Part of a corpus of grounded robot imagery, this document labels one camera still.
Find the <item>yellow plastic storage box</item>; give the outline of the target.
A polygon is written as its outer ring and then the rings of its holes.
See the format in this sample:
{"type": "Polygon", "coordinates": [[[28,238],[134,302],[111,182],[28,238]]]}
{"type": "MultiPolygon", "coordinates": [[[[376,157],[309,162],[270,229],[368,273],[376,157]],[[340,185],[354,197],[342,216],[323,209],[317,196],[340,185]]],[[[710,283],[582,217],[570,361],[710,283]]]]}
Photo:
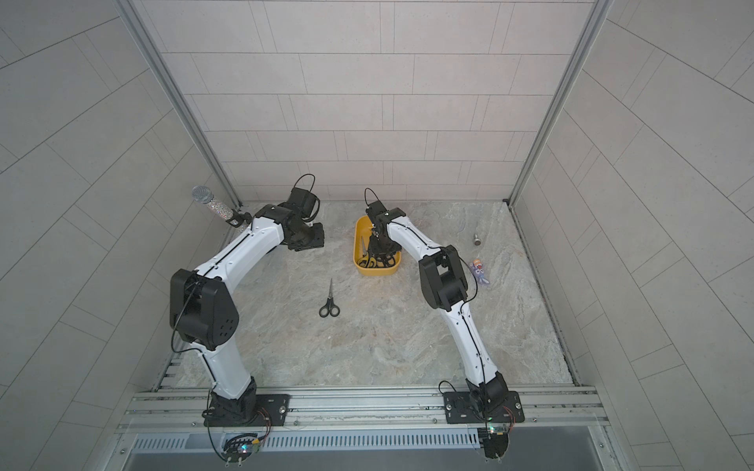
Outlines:
{"type": "Polygon", "coordinates": [[[373,225],[367,216],[362,216],[355,223],[355,242],[353,243],[353,264],[359,273],[367,277],[390,276],[397,272],[402,261],[402,253],[377,255],[376,245],[371,243],[373,225]]]}

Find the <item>small black handled scissors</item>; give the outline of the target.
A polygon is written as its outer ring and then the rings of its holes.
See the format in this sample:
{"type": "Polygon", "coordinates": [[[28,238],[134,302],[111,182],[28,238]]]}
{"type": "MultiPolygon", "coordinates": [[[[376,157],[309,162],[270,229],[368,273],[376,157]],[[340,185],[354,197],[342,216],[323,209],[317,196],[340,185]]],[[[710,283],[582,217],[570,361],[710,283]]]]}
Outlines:
{"type": "Polygon", "coordinates": [[[334,317],[337,318],[340,315],[341,309],[334,301],[333,292],[333,280],[330,280],[329,290],[326,302],[319,308],[318,315],[320,318],[334,317]]]}

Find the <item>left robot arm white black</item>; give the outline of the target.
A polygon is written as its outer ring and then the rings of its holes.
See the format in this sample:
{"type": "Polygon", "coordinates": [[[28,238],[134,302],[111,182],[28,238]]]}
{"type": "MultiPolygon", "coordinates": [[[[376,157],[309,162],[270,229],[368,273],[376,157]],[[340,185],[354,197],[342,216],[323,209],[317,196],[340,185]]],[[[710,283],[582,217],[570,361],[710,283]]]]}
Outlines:
{"type": "Polygon", "coordinates": [[[235,333],[240,314],[233,292],[264,255],[279,245],[302,251],[324,245],[324,229],[313,219],[319,198],[304,188],[292,188],[287,201],[267,204],[255,214],[241,213],[196,186],[192,196],[241,233],[224,249],[194,270],[180,269],[170,283],[170,326],[190,351],[196,351],[212,380],[207,427],[253,424],[255,379],[243,361],[235,333]]]}

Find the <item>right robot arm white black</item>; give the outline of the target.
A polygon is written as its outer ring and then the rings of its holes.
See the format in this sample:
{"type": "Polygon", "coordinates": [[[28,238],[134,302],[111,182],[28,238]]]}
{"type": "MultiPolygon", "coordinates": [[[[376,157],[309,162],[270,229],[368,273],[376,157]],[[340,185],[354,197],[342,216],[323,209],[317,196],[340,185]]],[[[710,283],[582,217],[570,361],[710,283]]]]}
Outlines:
{"type": "Polygon", "coordinates": [[[387,209],[380,200],[369,203],[365,213],[373,225],[369,249],[375,257],[401,252],[417,262],[424,299],[443,312],[461,355],[471,408],[483,421],[491,421],[504,410],[510,390],[471,317],[469,282],[457,249],[432,241],[402,209],[387,209]]]}

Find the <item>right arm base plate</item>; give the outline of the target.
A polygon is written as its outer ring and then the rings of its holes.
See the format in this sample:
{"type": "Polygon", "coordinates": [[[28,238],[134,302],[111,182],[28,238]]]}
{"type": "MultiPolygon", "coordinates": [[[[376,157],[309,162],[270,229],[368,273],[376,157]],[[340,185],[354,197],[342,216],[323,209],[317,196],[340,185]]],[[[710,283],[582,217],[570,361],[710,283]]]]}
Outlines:
{"type": "Polygon", "coordinates": [[[444,392],[446,421],[448,424],[514,423],[525,421],[520,395],[515,391],[488,398],[485,404],[478,394],[471,392],[444,392]]]}

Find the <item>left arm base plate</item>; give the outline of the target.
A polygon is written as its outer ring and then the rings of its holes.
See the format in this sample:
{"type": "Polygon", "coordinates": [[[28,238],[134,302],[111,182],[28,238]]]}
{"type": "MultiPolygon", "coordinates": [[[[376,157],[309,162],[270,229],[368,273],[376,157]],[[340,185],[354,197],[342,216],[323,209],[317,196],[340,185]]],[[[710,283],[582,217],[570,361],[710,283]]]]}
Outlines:
{"type": "Polygon", "coordinates": [[[202,412],[205,427],[283,426],[291,396],[289,394],[257,394],[252,392],[238,400],[210,394],[209,406],[202,412]]]}

